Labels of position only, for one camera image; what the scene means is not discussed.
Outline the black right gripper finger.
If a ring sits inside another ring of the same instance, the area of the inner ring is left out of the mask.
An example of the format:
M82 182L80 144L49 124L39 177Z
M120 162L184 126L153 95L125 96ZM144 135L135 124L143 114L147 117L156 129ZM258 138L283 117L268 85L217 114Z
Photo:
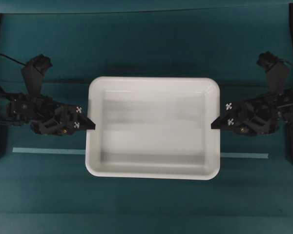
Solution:
M235 129L236 103L228 102L224 112L211 123L211 129Z

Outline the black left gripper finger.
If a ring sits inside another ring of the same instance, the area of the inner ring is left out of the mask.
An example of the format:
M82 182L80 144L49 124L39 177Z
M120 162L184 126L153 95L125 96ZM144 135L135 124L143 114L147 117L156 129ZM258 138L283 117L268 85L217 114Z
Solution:
M76 106L73 112L73 126L77 130L95 130L95 123L83 114L81 106Z

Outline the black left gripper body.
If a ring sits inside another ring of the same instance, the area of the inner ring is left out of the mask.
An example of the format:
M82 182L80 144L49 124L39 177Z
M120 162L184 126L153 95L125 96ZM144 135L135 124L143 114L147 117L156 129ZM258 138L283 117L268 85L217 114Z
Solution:
M49 97L20 94L11 99L6 110L11 120L29 124L36 134L63 136L84 130L80 106L56 102Z

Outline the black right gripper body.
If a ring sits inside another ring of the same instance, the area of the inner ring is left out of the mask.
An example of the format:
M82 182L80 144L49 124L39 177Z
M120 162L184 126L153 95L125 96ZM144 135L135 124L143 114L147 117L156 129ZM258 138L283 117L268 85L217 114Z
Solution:
M280 94L267 93L225 105L224 129L245 136L270 135L282 120L293 118L293 89Z

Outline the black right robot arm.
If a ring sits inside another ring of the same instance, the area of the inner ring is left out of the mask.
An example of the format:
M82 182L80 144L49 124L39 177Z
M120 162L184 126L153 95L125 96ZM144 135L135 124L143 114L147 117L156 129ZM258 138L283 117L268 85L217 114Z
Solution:
M275 133L280 120L293 123L293 88L227 102L211 128L253 137Z

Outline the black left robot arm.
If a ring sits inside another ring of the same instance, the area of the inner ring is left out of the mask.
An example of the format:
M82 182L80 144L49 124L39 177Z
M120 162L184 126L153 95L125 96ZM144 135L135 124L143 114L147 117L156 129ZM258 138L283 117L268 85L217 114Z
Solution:
M96 125L78 105L65 104L44 95L7 93L0 86L0 125L30 125L39 135L64 136L95 130Z

